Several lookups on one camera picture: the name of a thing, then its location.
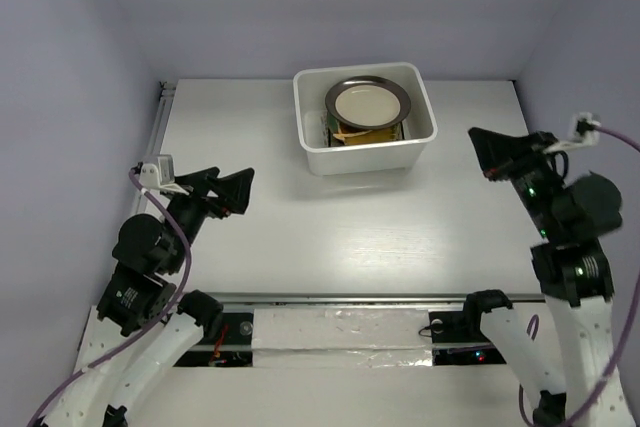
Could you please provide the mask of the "yellow green woven plate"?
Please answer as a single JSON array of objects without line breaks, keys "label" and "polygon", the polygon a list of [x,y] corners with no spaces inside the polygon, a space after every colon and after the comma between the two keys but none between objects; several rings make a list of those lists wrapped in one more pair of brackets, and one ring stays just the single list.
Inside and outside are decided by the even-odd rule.
[{"label": "yellow green woven plate", "polygon": [[[337,131],[359,131],[362,129],[356,129],[352,126],[349,126],[337,118],[328,114],[326,117],[326,131],[327,131],[327,143],[330,147],[352,147],[346,146],[341,142],[335,140],[333,138],[333,133]],[[387,127],[384,129],[371,130],[372,134],[369,137],[369,142],[363,145],[369,144],[378,144],[378,143],[387,143],[387,142],[396,142],[402,141],[404,139],[404,130],[403,125],[401,123],[395,124],[391,127]]]}]

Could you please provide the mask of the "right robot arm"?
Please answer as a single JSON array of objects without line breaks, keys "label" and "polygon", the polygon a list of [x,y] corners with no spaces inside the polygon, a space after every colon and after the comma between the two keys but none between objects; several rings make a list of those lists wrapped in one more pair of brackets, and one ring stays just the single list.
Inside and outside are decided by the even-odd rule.
[{"label": "right robot arm", "polygon": [[460,315],[470,338],[486,337],[502,355],[531,405],[535,426],[633,426],[618,363],[633,326],[632,298],[618,339],[612,334],[614,283],[601,237],[622,225],[622,197],[606,177],[589,173],[571,184],[555,159],[591,147],[605,129],[578,120],[571,139],[548,132],[514,137],[473,127],[468,134],[485,178],[508,181],[542,243],[531,260],[557,334],[562,367],[553,368],[520,328],[500,290],[469,294]]}]

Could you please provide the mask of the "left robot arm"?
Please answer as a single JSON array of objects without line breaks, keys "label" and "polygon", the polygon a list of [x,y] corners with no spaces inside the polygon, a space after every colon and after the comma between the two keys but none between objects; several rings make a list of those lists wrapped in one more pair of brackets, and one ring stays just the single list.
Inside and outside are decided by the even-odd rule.
[{"label": "left robot arm", "polygon": [[192,246],[208,219],[242,215],[255,171],[216,167],[177,176],[159,155],[129,171],[158,213],[120,227],[115,269],[87,319],[77,363],[32,415],[32,426],[128,426],[168,370],[198,342],[223,334],[221,302],[185,289]]}]

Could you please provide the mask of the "brown rimmed round plate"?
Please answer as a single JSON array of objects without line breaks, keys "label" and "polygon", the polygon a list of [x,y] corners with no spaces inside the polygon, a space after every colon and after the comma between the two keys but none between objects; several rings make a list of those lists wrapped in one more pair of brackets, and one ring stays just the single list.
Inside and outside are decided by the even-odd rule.
[{"label": "brown rimmed round plate", "polygon": [[411,112],[409,94],[397,83],[378,76],[347,78],[325,95],[326,110],[355,129],[379,130],[402,122]]}]

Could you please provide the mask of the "orange leaf-shaped plate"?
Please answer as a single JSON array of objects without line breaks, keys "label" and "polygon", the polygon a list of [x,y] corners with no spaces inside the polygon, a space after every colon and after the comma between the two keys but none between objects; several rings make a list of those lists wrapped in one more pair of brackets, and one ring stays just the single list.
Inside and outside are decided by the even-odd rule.
[{"label": "orange leaf-shaped plate", "polygon": [[371,134],[371,130],[359,130],[353,132],[337,131],[333,133],[333,138],[346,146],[363,145],[369,142]]}]

